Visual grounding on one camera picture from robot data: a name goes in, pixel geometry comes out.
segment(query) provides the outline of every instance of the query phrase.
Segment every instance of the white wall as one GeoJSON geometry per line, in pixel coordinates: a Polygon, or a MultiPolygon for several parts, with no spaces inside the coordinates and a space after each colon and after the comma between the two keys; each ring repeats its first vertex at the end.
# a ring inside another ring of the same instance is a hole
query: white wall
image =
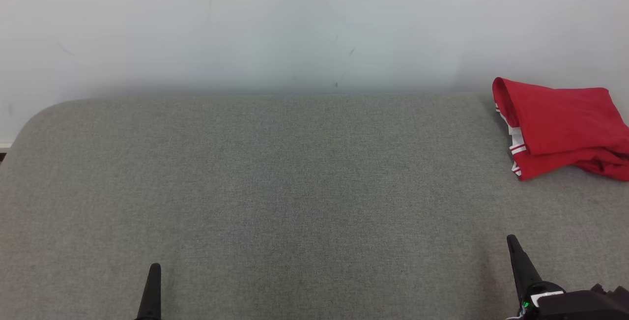
{"type": "Polygon", "coordinates": [[[621,87],[627,1],[0,0],[0,143],[109,88],[621,87]]]}

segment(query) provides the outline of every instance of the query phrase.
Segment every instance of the folded red garment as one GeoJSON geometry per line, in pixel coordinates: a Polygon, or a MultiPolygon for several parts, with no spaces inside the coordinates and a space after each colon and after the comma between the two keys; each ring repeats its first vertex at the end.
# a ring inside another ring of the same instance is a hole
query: folded red garment
{"type": "Polygon", "coordinates": [[[512,171],[519,179],[576,165],[629,181],[629,127],[607,89],[550,89],[496,78],[493,92],[513,137],[512,171]]]}

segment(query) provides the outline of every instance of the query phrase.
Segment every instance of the white stripe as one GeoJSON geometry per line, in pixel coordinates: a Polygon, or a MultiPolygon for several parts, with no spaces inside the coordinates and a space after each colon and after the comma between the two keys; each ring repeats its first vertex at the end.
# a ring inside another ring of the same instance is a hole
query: white stripe
{"type": "Polygon", "coordinates": [[[515,161],[513,162],[512,172],[517,174],[517,176],[519,176],[522,173],[519,169],[519,166],[517,166],[517,163],[515,161]]]}
{"type": "Polygon", "coordinates": [[[519,147],[517,149],[513,149],[512,150],[512,154],[516,154],[516,153],[519,153],[519,152],[524,152],[525,150],[526,150],[526,146],[522,145],[521,147],[519,147]]]}
{"type": "Polygon", "coordinates": [[[511,147],[509,147],[509,150],[513,150],[520,147],[524,147],[524,143],[520,143],[519,145],[512,145],[511,147]]]}
{"type": "Polygon", "coordinates": [[[519,135],[522,136],[522,130],[519,127],[511,127],[511,126],[509,126],[509,134],[512,135],[512,136],[515,136],[516,134],[519,134],[519,135]]]}
{"type": "Polygon", "coordinates": [[[518,145],[523,145],[523,144],[524,144],[524,136],[522,136],[521,133],[516,133],[515,131],[513,131],[512,146],[509,147],[509,149],[513,149],[517,147],[518,145]]]}

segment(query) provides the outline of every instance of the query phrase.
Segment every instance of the baseboard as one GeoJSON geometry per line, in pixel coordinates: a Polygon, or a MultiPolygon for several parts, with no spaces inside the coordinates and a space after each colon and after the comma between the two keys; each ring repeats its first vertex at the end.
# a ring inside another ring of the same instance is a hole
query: baseboard
{"type": "Polygon", "coordinates": [[[9,149],[11,149],[12,143],[3,143],[0,142],[0,153],[8,153],[9,149]]]}

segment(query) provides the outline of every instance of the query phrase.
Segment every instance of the gray fabric upholstery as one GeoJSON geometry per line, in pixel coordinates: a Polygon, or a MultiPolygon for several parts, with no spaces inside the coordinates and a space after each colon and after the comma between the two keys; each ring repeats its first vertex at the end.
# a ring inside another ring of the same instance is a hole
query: gray fabric upholstery
{"type": "Polygon", "coordinates": [[[515,233],[568,291],[629,286],[629,185],[510,172],[488,95],[56,105],[0,166],[0,319],[457,319],[517,309],[515,233]]]}

